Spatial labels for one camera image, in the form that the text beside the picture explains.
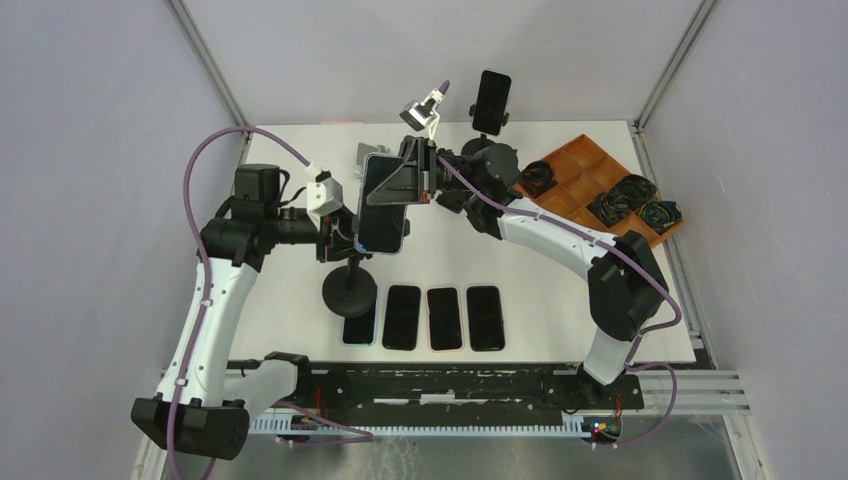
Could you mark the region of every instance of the white table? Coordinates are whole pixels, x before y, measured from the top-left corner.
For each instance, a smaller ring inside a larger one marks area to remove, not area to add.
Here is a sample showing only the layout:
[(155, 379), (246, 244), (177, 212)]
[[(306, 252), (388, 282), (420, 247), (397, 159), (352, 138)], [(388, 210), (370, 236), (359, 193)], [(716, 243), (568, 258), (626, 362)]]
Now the white table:
[[(359, 179), (354, 175), (359, 142), (386, 145), (397, 150), (405, 124), (336, 124), (266, 126), (306, 158), (330, 170), (345, 189), (345, 203), (356, 209)], [(496, 140), (518, 149), (519, 167), (542, 158), (580, 134), (598, 145), (631, 171), (639, 171), (627, 124), (621, 122), (514, 122)], [(469, 123), (439, 126), (436, 142), (458, 152), (477, 136)], [(248, 163), (280, 165), (292, 174), (288, 197), (305, 184), (300, 164), (270, 140), (254, 136)], [(256, 286), (244, 306), (230, 358), (262, 358), (277, 350), (309, 356), (312, 361), (512, 363), (580, 362), (589, 351), (595, 325), (589, 314), (585, 282), (561, 265), (524, 247), (477, 233), (464, 215), (441, 206), (415, 205), (407, 209), (411, 235), (398, 255), (375, 256), (363, 262), (379, 288), (377, 332), (370, 346), (342, 344), (343, 320), (324, 306), (321, 284), (337, 262), (319, 264), (313, 245), (278, 246), (265, 258)], [(661, 246), (654, 254), (671, 285)], [(463, 348), (453, 352), (430, 349), (426, 305), (422, 298), (418, 345), (414, 351), (387, 350), (382, 346), (383, 310), (391, 285), (453, 286), (460, 292), (463, 313)], [(465, 290), (470, 285), (496, 285), (501, 292), (506, 347), (499, 352), (474, 352), (468, 345)], [(650, 320), (670, 320), (663, 305)], [(648, 335), (637, 361), (693, 362), (685, 322)]]

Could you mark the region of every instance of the smartphone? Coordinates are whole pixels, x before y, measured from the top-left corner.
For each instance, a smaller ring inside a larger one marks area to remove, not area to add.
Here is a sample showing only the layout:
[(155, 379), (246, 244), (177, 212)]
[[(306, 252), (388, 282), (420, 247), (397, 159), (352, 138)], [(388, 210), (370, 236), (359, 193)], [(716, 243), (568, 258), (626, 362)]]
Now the smartphone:
[(352, 318), (345, 318), (342, 329), (342, 343), (345, 345), (371, 345), (374, 343), (374, 331), (377, 327), (377, 303), (367, 312)]
[(436, 351), (462, 348), (462, 322), (456, 289), (428, 290), (427, 310), (430, 317), (430, 348)]
[(368, 194), (403, 164), (400, 157), (372, 154), (365, 159), (365, 174), (359, 194), (359, 220), (354, 246), (360, 253), (393, 254), (403, 244), (406, 205), (371, 206)]
[(471, 349), (475, 352), (503, 350), (506, 339), (498, 287), (469, 287), (466, 298)]
[(415, 350), (418, 343), (418, 314), (421, 311), (421, 289), (392, 285), (386, 301), (383, 325), (383, 347), (389, 350)]
[(506, 75), (484, 70), (480, 77), (480, 90), (474, 104), (471, 128), (488, 135), (499, 135), (506, 114), (506, 100), (512, 79)]

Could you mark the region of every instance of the wooden tray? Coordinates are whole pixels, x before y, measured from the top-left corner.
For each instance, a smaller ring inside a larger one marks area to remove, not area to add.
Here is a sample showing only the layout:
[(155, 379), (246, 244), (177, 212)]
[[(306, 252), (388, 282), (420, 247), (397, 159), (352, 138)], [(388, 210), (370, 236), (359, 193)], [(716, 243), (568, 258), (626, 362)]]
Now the wooden tray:
[(562, 148), (545, 156), (542, 161), (549, 163), (553, 168), (557, 185), (538, 198), (528, 195), (519, 185), (515, 188), (537, 205), (561, 217), (584, 227), (616, 235), (635, 230), (648, 240), (651, 247), (656, 247), (683, 226), (684, 219), (681, 219), (659, 235), (643, 222), (636, 212), (630, 212), (630, 215), (612, 227), (601, 223), (587, 207), (599, 193), (608, 191), (631, 172), (586, 135), (580, 135), (566, 143)]

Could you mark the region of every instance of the black smartphone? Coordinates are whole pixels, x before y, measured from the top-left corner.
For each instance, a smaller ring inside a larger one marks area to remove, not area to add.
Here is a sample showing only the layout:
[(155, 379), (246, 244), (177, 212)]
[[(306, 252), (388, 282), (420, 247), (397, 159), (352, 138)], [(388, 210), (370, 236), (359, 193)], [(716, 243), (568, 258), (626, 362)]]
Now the black smartphone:
[(386, 322), (383, 346), (390, 350), (415, 350), (418, 343), (418, 314), (421, 311), (421, 289), (408, 285), (392, 285), (386, 300)]
[(367, 312), (358, 316), (345, 318), (342, 329), (342, 343), (345, 345), (371, 345), (374, 343), (374, 330), (377, 325), (377, 303), (371, 305)]
[(403, 244), (405, 205), (368, 205), (366, 198), (403, 164), (400, 157), (372, 154), (365, 159), (354, 244), (361, 253), (398, 253)]
[(512, 79), (501, 73), (484, 70), (480, 77), (480, 90), (477, 91), (477, 103), (471, 128), (488, 135), (499, 135), (506, 114), (506, 100)]
[(475, 352), (503, 350), (506, 344), (498, 287), (469, 287), (468, 333)]
[(430, 317), (430, 348), (436, 351), (462, 348), (462, 322), (456, 289), (428, 290), (427, 310)]

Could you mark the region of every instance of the white wall panel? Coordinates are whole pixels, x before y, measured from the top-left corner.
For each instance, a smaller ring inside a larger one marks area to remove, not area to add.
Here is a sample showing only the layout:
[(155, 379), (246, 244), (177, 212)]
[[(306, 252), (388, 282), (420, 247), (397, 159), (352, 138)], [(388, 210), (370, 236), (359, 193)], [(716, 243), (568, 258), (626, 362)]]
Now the white wall panel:
[(720, 2), (647, 127), (775, 478), (845, 478), (848, 5)]
[[(229, 119), (164, 2), (0, 6), (0, 478), (129, 478), (194, 282), (181, 182)], [(238, 139), (201, 159), (208, 218)]]
[(250, 122), (299, 124), (400, 121), (445, 78), (467, 119), (487, 68), (515, 120), (632, 119), (698, 0), (186, 3)]

